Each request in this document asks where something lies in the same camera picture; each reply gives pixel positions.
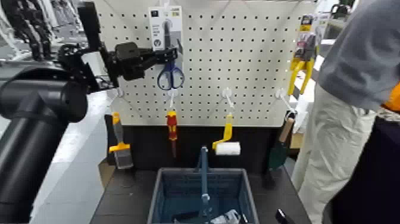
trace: orange object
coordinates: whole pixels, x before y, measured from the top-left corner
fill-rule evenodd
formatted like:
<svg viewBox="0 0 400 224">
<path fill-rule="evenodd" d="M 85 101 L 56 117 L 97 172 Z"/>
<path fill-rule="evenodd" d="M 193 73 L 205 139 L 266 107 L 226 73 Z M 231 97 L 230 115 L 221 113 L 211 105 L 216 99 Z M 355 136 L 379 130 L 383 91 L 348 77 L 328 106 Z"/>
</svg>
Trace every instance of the orange object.
<svg viewBox="0 0 400 224">
<path fill-rule="evenodd" d="M 176 130 L 176 126 L 178 125 L 178 121 L 176 119 L 176 112 L 169 111 L 167 114 L 167 126 L 169 132 L 169 140 L 171 140 L 172 147 L 172 155 L 176 158 L 176 140 L 178 139 L 178 134 Z"/>
<path fill-rule="evenodd" d="M 392 90 L 389 101 L 383 106 L 391 111 L 400 112 L 400 83 Z"/>
</svg>

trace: wooden handle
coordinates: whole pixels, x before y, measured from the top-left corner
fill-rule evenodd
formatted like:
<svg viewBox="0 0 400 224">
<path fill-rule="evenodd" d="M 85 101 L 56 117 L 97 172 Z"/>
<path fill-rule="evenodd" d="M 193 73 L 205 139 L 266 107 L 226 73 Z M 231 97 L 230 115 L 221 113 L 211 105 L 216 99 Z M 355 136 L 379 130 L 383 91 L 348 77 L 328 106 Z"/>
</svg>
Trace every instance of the wooden handle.
<svg viewBox="0 0 400 224">
<path fill-rule="evenodd" d="M 283 127 L 282 133 L 279 136 L 279 139 L 278 139 L 279 142 L 286 141 L 286 138 L 288 137 L 288 134 L 289 134 L 290 129 L 292 128 L 292 125 L 294 122 L 295 122 L 295 119 L 288 118 L 287 122 L 285 123 L 285 126 Z"/>
</svg>

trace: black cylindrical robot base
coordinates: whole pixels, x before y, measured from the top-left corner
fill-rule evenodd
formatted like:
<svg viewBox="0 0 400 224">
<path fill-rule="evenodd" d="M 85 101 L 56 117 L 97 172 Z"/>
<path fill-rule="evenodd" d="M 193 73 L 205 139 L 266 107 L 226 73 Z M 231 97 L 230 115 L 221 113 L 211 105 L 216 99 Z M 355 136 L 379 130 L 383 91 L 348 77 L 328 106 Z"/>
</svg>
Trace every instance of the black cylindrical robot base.
<svg viewBox="0 0 400 224">
<path fill-rule="evenodd" d="M 12 119 L 0 139 L 0 223 L 28 223 L 66 126 Z"/>
<path fill-rule="evenodd" d="M 0 223 L 29 222 L 68 124 L 87 107 L 85 88 L 74 82 L 24 79 L 0 87 L 0 115 L 11 120 L 0 139 Z"/>
</svg>

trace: screwdriver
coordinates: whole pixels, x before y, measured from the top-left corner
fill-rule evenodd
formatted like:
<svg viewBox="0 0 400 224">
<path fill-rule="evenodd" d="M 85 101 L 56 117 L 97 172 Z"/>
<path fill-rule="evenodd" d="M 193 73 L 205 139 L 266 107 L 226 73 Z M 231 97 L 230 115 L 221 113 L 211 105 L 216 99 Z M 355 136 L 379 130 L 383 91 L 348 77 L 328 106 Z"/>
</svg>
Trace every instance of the screwdriver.
<svg viewBox="0 0 400 224">
<path fill-rule="evenodd" d="M 176 126 L 178 125 L 176 119 L 176 112 L 169 111 L 167 114 L 167 126 L 169 132 L 169 140 L 171 141 L 172 155 L 176 158 L 176 140 L 178 139 L 178 134 L 176 131 Z"/>
</svg>

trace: gray shirt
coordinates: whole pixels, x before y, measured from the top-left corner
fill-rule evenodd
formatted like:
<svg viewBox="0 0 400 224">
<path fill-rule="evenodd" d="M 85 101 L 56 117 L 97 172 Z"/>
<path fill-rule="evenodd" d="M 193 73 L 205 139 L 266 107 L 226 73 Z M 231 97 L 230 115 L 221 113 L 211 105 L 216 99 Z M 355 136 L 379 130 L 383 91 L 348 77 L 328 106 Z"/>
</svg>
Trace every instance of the gray shirt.
<svg viewBox="0 0 400 224">
<path fill-rule="evenodd" d="M 373 1 L 354 12 L 317 82 L 348 104 L 377 111 L 400 82 L 399 65 L 400 1 Z"/>
</svg>

